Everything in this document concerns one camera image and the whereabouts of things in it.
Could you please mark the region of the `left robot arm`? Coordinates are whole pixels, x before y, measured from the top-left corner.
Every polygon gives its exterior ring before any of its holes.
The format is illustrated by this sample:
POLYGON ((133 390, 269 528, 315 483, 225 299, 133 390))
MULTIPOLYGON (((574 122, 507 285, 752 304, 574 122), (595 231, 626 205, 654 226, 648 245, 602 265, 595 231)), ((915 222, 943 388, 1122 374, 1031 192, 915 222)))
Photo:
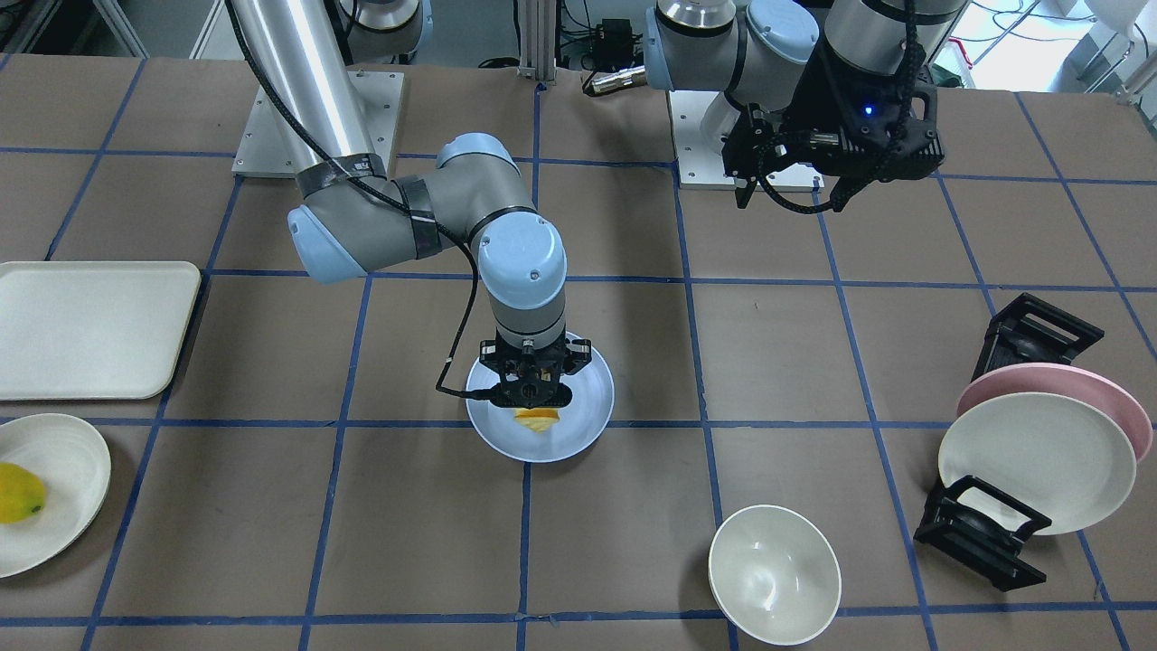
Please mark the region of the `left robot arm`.
POLYGON ((710 130, 739 209, 761 188, 786 210, 841 212, 875 182, 943 164, 933 58, 963 1, 658 1, 644 62, 589 77, 591 98, 632 86, 718 95, 710 130))

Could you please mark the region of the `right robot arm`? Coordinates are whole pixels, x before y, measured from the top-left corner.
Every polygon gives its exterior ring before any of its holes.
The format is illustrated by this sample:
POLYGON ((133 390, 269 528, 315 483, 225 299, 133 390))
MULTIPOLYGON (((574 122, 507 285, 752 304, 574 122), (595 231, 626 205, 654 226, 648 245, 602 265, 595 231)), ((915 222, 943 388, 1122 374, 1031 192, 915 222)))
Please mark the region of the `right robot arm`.
POLYGON ((504 408, 570 404, 562 378, 591 362, 592 346, 567 336, 565 244, 504 145, 455 136, 432 172, 391 180, 324 5, 228 1, 226 12, 292 148, 303 202, 287 222, 305 272, 338 283, 458 249, 472 288, 489 297, 495 336, 479 360, 498 380, 456 395, 504 408))

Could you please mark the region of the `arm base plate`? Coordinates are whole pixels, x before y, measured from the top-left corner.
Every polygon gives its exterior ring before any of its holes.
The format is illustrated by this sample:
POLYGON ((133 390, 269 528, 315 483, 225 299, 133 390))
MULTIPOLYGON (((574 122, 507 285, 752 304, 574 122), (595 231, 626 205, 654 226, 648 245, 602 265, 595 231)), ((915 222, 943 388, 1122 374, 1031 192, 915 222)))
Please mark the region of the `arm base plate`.
MULTIPOLYGON (((385 173, 392 175, 405 75, 400 71, 348 71, 347 77, 373 151, 383 160, 385 173)), ((233 173, 292 180, 301 170, 319 162, 278 114, 268 95, 258 90, 239 136, 233 173)))
POLYGON ((681 188, 732 191, 720 153, 738 112, 720 93, 676 90, 668 99, 681 188))

